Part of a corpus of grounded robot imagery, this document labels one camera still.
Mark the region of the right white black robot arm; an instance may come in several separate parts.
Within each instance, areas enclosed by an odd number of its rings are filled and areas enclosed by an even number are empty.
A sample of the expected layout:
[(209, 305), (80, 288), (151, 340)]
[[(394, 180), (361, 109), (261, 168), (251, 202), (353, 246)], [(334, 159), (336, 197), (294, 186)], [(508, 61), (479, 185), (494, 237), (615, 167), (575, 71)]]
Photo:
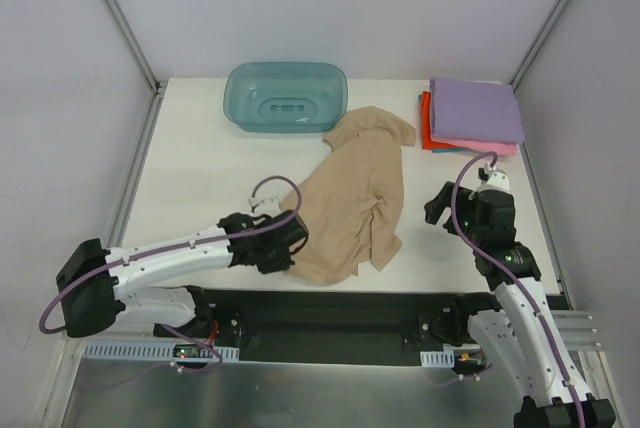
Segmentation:
[(424, 206), (436, 224), (472, 245), (486, 293), (458, 295), (429, 323), (429, 334), (455, 347), (477, 344), (512, 383), (516, 427), (611, 427), (616, 413), (580, 374), (555, 324), (531, 251), (516, 241), (513, 196), (488, 183), (473, 191), (444, 184)]

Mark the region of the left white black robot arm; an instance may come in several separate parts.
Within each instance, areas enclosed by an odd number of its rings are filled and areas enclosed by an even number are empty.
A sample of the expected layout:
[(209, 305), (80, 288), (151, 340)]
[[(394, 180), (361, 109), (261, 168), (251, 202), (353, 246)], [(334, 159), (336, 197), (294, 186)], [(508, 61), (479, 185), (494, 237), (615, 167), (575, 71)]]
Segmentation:
[(164, 288), (180, 276), (236, 266), (262, 274), (286, 271), (308, 241), (299, 215), (233, 213), (190, 236), (146, 247), (105, 248), (99, 239), (78, 245), (56, 276), (63, 332), (97, 335), (117, 323), (168, 325), (191, 337), (204, 335), (211, 313), (194, 286)]

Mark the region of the beige t shirt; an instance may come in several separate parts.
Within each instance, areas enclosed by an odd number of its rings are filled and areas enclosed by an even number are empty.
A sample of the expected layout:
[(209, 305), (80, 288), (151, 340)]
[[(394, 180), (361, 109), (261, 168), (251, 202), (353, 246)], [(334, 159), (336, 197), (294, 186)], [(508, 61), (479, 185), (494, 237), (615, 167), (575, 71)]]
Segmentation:
[(404, 207), (402, 149), (416, 130), (378, 107), (349, 110), (323, 141), (331, 153), (281, 202), (299, 216), (309, 238), (287, 273), (328, 286), (358, 274), (369, 262), (380, 271), (402, 247), (395, 234)]

